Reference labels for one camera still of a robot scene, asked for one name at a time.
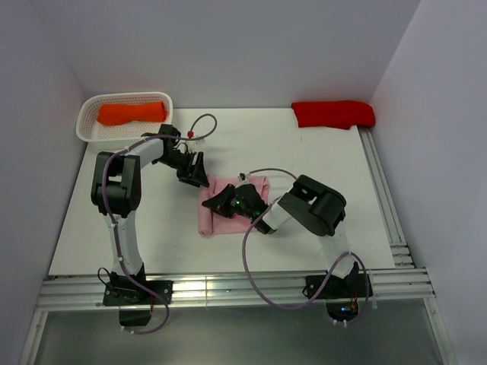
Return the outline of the pink t shirt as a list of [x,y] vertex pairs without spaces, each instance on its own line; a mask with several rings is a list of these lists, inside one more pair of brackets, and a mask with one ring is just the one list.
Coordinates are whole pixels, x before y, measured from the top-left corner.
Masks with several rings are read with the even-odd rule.
[[228,184],[236,186],[239,183],[237,177],[216,177],[208,176],[209,187],[202,187],[199,193],[198,207],[198,231],[201,236],[226,235],[234,233],[245,233],[250,226],[250,221],[245,217],[234,215],[232,218],[226,218],[212,213],[208,208],[202,206],[202,203],[213,198],[220,193]]

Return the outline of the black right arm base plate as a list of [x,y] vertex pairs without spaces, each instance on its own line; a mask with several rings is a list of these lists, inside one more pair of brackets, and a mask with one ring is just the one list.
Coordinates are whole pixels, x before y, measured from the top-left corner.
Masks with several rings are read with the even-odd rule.
[[[305,287],[303,295],[310,299],[318,291],[323,283],[325,275],[308,275],[305,277]],[[317,299],[321,300],[341,300],[352,298],[365,298],[366,295],[374,295],[370,279],[365,279],[364,275],[359,275],[353,279],[341,279],[334,275],[327,281],[326,286],[321,290]]]

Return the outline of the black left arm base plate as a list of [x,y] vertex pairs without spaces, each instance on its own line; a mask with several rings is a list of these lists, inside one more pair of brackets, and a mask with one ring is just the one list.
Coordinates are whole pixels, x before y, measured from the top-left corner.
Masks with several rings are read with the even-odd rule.
[[[142,284],[151,292],[160,296],[166,304],[170,304],[173,293],[173,282],[146,281]],[[130,305],[149,305],[161,304],[153,294],[141,289],[130,281],[121,281],[115,284],[109,283],[103,296],[104,306],[130,306]]]

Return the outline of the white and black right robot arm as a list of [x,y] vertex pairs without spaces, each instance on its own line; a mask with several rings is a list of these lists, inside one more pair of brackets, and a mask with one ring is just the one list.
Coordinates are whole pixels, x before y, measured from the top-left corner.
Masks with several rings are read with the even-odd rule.
[[264,235],[277,232],[289,220],[297,221],[315,236],[329,237],[328,257],[335,260],[346,239],[339,232],[346,200],[324,184],[301,175],[275,203],[269,202],[264,176],[240,174],[236,179],[213,178],[199,197],[199,233],[202,236],[244,233],[249,226]]

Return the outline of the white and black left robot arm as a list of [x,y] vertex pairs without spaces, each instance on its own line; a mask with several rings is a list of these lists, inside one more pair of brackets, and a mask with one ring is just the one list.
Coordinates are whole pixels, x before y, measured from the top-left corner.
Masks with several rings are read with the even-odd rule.
[[197,188],[209,186],[204,153],[181,151],[181,141],[189,139],[172,125],[162,125],[158,133],[146,133],[121,151],[97,155],[91,202],[105,219],[113,251],[113,267],[104,283],[105,306],[144,304],[155,294],[147,284],[135,226],[142,201],[142,169],[162,163],[174,169],[182,183]]

